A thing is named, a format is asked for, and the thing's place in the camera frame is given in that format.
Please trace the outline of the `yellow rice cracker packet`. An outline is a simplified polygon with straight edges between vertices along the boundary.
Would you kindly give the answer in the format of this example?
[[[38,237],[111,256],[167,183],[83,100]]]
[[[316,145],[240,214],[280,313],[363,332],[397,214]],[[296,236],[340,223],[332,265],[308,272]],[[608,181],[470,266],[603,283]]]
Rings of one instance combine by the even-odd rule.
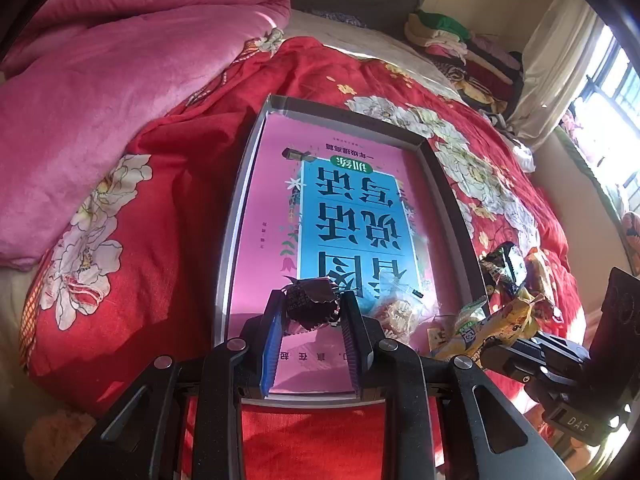
[[[518,338],[529,339],[542,328],[564,323],[548,257],[537,247],[523,256],[527,278],[518,294],[509,298],[504,292],[486,292],[484,299],[464,307],[451,336],[430,352],[431,358],[447,361],[462,354],[477,362],[492,344],[510,346]]]

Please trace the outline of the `white crumpled cloth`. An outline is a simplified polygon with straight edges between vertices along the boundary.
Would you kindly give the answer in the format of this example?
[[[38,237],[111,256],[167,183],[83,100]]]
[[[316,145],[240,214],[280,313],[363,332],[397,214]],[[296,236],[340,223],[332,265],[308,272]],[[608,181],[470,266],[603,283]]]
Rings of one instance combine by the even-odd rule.
[[[491,125],[500,133],[502,140],[506,142],[509,150],[515,158],[518,166],[526,174],[533,174],[536,170],[533,152],[523,144],[516,135],[509,129],[501,114],[491,114],[489,120]]]

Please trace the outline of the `dark chocolate snack packet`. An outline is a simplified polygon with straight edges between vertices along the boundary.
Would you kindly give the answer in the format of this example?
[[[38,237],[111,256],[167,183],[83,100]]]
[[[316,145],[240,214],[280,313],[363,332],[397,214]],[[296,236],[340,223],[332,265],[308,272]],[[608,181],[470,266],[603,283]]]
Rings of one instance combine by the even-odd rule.
[[[329,278],[290,278],[282,288],[287,335],[313,332],[340,320],[340,291]]]

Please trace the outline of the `red floral bedspread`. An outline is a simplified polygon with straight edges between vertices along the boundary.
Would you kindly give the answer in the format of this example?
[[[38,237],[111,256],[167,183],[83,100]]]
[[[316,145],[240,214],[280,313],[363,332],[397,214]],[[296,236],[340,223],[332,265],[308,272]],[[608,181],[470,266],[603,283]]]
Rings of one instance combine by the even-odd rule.
[[[44,253],[21,344],[93,416],[61,479],[566,479],[485,342],[565,334],[558,218],[471,107],[302,37],[150,122]]]

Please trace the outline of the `grey tray with pink book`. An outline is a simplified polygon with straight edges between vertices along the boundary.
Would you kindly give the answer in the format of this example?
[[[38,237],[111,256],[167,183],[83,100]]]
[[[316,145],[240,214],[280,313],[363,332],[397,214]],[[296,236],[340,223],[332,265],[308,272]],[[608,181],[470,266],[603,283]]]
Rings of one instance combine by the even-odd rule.
[[[485,285],[434,136],[353,110],[268,96],[224,233],[214,339],[239,336],[290,278],[329,278],[370,314],[382,281],[432,281],[453,320]]]

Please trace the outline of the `pink quilt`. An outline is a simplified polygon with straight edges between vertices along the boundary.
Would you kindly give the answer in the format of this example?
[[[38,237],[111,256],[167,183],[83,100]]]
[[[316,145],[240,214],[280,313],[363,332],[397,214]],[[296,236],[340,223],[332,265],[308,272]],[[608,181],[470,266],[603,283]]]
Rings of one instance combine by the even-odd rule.
[[[48,0],[3,59],[1,262],[37,263],[127,143],[290,0]]]

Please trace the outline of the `pile of folded clothes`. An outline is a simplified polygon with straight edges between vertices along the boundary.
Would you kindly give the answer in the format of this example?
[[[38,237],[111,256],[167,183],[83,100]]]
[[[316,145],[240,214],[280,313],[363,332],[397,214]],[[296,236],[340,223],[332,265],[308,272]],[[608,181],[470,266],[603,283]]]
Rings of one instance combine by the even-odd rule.
[[[521,53],[504,50],[450,16],[422,10],[408,15],[404,32],[466,104],[504,118],[512,115],[523,89]]]

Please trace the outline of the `window with bars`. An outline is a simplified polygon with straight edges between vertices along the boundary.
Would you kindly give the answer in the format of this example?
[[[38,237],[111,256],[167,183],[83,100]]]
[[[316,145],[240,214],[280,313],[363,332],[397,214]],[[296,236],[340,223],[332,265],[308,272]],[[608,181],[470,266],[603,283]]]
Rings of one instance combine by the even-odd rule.
[[[598,183],[623,211],[639,211],[639,73],[605,26],[570,104],[570,134]]]

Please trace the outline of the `blue snack packet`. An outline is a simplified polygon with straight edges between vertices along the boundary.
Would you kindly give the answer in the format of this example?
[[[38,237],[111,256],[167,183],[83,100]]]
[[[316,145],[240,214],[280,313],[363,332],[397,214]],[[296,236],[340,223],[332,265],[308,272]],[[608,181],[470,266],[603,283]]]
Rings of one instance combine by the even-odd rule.
[[[486,292],[504,292],[515,297],[523,287],[527,270],[521,249],[512,242],[499,245],[493,252],[480,259]]]

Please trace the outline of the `orange patterned cushion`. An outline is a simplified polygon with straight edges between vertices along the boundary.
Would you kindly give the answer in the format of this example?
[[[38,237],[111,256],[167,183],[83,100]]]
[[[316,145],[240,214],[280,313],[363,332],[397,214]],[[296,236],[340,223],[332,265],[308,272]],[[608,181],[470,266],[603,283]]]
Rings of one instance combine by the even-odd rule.
[[[623,215],[622,226],[629,250],[632,272],[635,276],[640,272],[640,220],[638,214],[632,211]]]

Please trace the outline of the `cream curtain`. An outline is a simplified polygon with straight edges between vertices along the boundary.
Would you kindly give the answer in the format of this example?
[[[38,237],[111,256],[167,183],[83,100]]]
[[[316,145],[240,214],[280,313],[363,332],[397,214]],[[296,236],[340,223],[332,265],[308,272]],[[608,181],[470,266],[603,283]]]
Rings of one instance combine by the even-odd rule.
[[[574,98],[604,21],[586,0],[553,0],[523,52],[523,89],[509,119],[518,140],[536,151]]]

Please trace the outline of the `clear bag nut cookie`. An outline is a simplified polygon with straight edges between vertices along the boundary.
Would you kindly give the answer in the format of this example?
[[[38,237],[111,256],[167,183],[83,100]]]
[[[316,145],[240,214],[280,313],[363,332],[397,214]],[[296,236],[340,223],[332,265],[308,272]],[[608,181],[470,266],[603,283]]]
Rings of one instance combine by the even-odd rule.
[[[380,322],[386,338],[395,339],[416,350],[427,347],[427,327],[439,314],[439,301],[432,281],[423,288],[382,281],[380,296],[370,317]]]

